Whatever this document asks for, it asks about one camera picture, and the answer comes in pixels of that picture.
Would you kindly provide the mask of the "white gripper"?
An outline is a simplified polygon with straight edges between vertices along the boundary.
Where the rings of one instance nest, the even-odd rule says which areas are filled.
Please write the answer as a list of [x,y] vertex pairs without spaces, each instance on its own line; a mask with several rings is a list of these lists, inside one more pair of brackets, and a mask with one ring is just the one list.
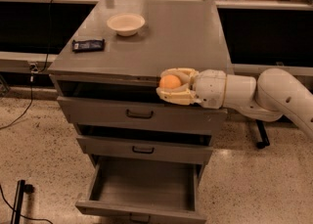
[[[208,109],[220,109],[222,107],[227,78],[224,71],[208,69],[198,73],[193,68],[177,67],[166,69],[160,76],[166,75],[177,76],[184,85],[174,89],[158,87],[156,93],[165,102],[183,106],[196,102]],[[192,91],[189,85],[185,83],[190,83],[193,80]]]

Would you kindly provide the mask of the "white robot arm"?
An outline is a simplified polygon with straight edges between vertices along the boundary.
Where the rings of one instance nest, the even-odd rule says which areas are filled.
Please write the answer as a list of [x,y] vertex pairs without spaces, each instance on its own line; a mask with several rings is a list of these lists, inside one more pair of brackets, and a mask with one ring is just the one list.
[[267,122],[285,116],[313,138],[313,94],[280,68],[268,68],[257,78],[214,69],[171,68],[160,75],[156,93],[168,103],[228,108]]

